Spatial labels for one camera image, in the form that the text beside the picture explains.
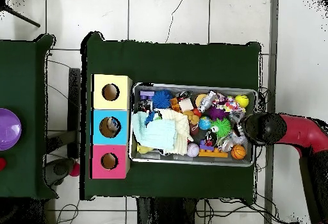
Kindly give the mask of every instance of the white wall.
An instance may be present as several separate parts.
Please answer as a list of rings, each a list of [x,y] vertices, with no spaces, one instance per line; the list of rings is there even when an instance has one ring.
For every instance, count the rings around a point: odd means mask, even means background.
[[[328,18],[312,0],[279,0],[276,112],[328,122]],[[274,150],[274,202],[282,220],[309,224],[299,154]]]

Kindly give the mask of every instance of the dark green tabletop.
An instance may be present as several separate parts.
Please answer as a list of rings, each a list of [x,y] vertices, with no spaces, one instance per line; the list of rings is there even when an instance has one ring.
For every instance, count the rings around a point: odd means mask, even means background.
[[[45,55],[51,35],[33,42],[0,40],[0,108],[13,111],[22,124],[17,144],[0,151],[7,165],[0,172],[0,196],[54,198],[43,179],[46,146]]]
[[[152,44],[104,41],[95,32],[83,40],[86,85],[86,148],[90,154],[91,74],[129,76],[134,83],[258,89],[257,42],[247,45]],[[174,196],[186,198],[253,199],[254,167],[197,166],[131,162],[126,179],[89,179],[88,156],[81,178],[82,198],[97,196]]]

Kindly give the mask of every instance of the purple lid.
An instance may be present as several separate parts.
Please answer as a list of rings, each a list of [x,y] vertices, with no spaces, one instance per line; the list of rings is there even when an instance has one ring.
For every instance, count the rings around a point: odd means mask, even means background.
[[[10,110],[0,108],[0,150],[12,148],[22,132],[21,122]]]

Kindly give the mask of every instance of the red ball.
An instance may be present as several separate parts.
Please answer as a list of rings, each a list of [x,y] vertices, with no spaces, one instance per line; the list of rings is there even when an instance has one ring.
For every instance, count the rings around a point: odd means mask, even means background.
[[[73,177],[79,176],[79,163],[74,164],[73,170],[69,175]]]
[[[193,113],[198,116],[199,118],[202,116],[202,113],[197,109],[197,108],[194,108],[193,110]]]
[[[4,158],[0,157],[0,171],[3,170],[7,165],[7,162]]]

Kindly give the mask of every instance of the yellow ball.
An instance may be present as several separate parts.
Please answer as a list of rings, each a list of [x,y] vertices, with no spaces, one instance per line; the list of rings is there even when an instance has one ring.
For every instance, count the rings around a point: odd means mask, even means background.
[[[241,108],[245,108],[249,105],[249,99],[246,95],[237,95],[235,98],[235,101],[239,103]]]

